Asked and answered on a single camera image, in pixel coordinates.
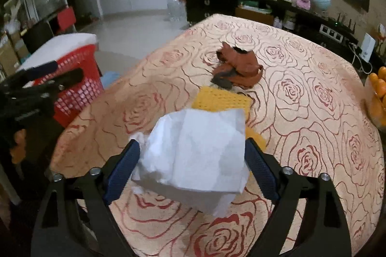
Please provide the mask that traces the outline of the person left hand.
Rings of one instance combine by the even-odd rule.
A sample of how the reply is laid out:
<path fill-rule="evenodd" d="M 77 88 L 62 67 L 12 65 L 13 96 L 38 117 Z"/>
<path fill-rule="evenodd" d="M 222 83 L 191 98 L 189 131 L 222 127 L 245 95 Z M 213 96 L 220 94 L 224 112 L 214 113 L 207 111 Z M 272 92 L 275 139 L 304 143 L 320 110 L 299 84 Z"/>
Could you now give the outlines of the person left hand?
<path fill-rule="evenodd" d="M 20 164 L 26 157 L 26 129 L 19 130 L 14 135 L 15 146 L 11 148 L 10 155 L 13 164 Z"/>

